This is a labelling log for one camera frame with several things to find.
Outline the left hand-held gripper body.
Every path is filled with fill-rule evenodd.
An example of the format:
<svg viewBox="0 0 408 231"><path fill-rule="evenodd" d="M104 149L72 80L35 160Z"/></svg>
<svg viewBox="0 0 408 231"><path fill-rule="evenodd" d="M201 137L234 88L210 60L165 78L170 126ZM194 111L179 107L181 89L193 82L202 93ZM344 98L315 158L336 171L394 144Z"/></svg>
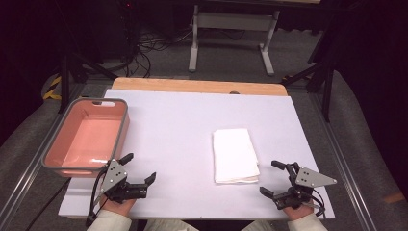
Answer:
<svg viewBox="0 0 408 231"><path fill-rule="evenodd" d="M104 194L109 200L123 203L125 200L147 197L148 183L130 184L123 164L111 160L107 166L98 196Z"/></svg>

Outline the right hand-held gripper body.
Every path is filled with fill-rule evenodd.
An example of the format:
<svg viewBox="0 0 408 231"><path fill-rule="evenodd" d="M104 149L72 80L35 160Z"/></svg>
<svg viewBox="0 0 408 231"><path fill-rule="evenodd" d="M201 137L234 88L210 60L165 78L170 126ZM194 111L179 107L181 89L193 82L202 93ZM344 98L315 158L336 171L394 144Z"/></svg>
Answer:
<svg viewBox="0 0 408 231"><path fill-rule="evenodd" d="M319 194L319 198L316 198L313 192L318 187L334 185L337 180L307 167L301 167L297 162L286 165L285 170L289 173L291 186L286 192L273 197L277 209L283 210L287 207L297 209L301 205L307 205L324 211L322 196Z"/></svg>

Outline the person's left hand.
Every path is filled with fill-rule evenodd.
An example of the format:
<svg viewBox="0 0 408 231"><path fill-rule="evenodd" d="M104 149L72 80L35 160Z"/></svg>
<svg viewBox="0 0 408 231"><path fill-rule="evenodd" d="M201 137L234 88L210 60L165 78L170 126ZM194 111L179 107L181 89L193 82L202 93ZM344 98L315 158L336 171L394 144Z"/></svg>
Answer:
<svg viewBox="0 0 408 231"><path fill-rule="evenodd" d="M135 203L136 199L125 200L122 203L118 203L115 201L111 201L108 197L102 195L100 200L100 208L102 210L110 211L128 217Z"/></svg>

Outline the person's right hand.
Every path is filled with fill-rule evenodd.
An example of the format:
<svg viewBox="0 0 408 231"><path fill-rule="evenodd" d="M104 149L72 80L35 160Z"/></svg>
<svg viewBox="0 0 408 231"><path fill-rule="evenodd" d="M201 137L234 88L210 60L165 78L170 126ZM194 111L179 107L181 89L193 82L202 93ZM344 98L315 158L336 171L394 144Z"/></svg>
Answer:
<svg viewBox="0 0 408 231"><path fill-rule="evenodd" d="M292 207L287 207L283 209L284 213L288 216L290 221L294 221L300 218L311 215L314 212L314 209L309 206L301 205L297 209Z"/></svg>

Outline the pink bin with grey rim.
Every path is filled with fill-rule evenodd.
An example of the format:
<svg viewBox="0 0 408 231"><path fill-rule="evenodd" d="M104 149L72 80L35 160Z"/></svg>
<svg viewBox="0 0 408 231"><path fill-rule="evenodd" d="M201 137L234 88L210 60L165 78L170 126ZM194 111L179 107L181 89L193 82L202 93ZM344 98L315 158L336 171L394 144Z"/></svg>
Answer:
<svg viewBox="0 0 408 231"><path fill-rule="evenodd" d="M62 177L95 177L111 159L121 156L129 123L128 105L122 99L76 99L41 163Z"/></svg>

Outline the folded white towel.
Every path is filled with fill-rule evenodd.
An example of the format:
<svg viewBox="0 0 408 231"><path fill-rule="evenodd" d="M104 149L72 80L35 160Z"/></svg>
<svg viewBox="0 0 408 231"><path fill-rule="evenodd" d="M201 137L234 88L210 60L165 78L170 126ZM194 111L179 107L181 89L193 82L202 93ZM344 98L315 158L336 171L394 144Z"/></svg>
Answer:
<svg viewBox="0 0 408 231"><path fill-rule="evenodd" d="M255 183L258 158L247 129L220 129L213 133L215 182Z"/></svg>

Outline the white table mat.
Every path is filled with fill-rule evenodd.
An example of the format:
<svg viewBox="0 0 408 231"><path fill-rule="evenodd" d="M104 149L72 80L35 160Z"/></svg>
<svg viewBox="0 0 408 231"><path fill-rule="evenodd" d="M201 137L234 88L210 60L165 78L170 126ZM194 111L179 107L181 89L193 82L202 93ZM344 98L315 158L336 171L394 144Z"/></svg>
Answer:
<svg viewBox="0 0 408 231"><path fill-rule="evenodd" d="M280 219L284 213L259 189L279 194L291 186L289 174L271 165L297 162L319 172L289 96L108 90L125 100L130 125L124 153L128 180L138 183L156 172L147 197L131 218ZM213 133L247 129L260 176L252 184L215 182Z"/></svg>

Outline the black metal stand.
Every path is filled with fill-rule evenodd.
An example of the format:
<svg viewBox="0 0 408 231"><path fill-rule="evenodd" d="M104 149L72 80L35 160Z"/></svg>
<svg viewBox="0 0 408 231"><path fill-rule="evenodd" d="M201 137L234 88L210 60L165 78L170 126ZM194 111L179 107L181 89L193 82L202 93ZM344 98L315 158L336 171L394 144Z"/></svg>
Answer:
<svg viewBox="0 0 408 231"><path fill-rule="evenodd" d="M85 58L84 56L73 53L69 51L65 51L61 55L61 71L60 75L62 77L61 80L61 104L59 113L65 111L68 107L69 103L73 99L73 94L70 92L70 80L73 80L74 83L85 84L88 80L88 75L85 72L84 64L89 66L92 70L96 71L98 74L102 74L103 76L115 80L117 75L113 74L108 69L102 67L101 65L92 62L91 60Z"/></svg>
<svg viewBox="0 0 408 231"><path fill-rule="evenodd" d="M309 68L293 75L285 76L281 80L281 84L285 87L299 81L300 79L310 76L311 79L306 84L305 89L308 92L316 93L320 89L322 92L322 102L321 102L321 112L326 122L330 121L329 118L329 108L331 100L331 90L334 76L334 68L331 64L327 62L321 62L314 64Z"/></svg>

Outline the orange floor tape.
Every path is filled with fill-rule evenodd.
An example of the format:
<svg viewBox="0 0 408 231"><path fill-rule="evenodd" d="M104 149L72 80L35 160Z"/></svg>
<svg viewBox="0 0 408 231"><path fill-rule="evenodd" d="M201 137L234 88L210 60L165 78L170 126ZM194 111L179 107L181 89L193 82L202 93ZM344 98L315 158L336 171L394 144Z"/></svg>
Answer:
<svg viewBox="0 0 408 231"><path fill-rule="evenodd" d="M405 201L406 198L402 192L393 192L383 197L383 200L388 204L393 204L401 201Z"/></svg>

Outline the wooden table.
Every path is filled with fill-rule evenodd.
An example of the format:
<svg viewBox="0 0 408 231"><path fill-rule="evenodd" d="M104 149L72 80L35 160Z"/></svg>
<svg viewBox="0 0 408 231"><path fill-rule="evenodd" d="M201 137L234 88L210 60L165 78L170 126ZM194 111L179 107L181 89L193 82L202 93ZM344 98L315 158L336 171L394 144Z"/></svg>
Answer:
<svg viewBox="0 0 408 231"><path fill-rule="evenodd" d="M239 83L221 81L196 81L180 79L116 78L114 90L155 90L176 92L231 93L250 95L287 96L280 84Z"/></svg>

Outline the yellow black hazard tape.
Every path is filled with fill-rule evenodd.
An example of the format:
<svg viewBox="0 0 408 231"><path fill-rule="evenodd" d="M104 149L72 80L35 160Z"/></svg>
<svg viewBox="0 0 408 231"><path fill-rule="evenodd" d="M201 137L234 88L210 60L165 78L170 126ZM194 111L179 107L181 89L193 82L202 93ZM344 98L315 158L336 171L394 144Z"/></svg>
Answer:
<svg viewBox="0 0 408 231"><path fill-rule="evenodd" d="M54 99L54 100L61 100L62 97L59 94L55 93L55 90L58 86L58 84L61 82L62 77L61 76L57 76L54 78L54 80L50 83L48 90L45 92L45 94L43 95L43 99Z"/></svg>

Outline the aluminium rail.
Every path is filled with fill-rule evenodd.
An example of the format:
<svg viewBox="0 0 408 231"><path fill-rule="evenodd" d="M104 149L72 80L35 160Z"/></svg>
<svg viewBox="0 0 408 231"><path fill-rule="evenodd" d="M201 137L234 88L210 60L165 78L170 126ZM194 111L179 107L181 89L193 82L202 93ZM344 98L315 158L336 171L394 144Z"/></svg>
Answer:
<svg viewBox="0 0 408 231"><path fill-rule="evenodd" d="M0 231L8 229L32 187L41 158L73 99L44 100L0 147Z"/></svg>
<svg viewBox="0 0 408 231"><path fill-rule="evenodd" d="M344 153L339 145L337 137L331 127L331 124L327 122L321 111L322 106L319 102L319 97L311 93L309 98L313 104L315 111L318 114L319 121L323 127L323 130L326 134L326 137L329 140L330 146L333 151L334 162L336 167L342 177L345 190L348 194L348 197L351 201L351 204L356 212L357 219L360 222L360 225L363 231L377 231L376 225L374 224L366 202L361 194L360 188L355 181L355 178L351 172L351 169L344 157Z"/></svg>

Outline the white metal desk frame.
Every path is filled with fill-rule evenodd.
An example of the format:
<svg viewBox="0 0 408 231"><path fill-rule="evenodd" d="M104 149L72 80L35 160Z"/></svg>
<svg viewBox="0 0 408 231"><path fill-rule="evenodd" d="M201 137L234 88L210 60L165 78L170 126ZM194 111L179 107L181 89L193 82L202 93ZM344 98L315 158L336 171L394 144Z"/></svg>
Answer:
<svg viewBox="0 0 408 231"><path fill-rule="evenodd" d="M198 29L228 29L266 32L263 43L259 44L267 75L274 75L270 56L268 53L272 36L274 34L280 12L274 11L271 15L252 15L238 13L208 13L199 10L197 5L193 8L192 16L192 44L189 62L189 72L195 72L198 59Z"/></svg>

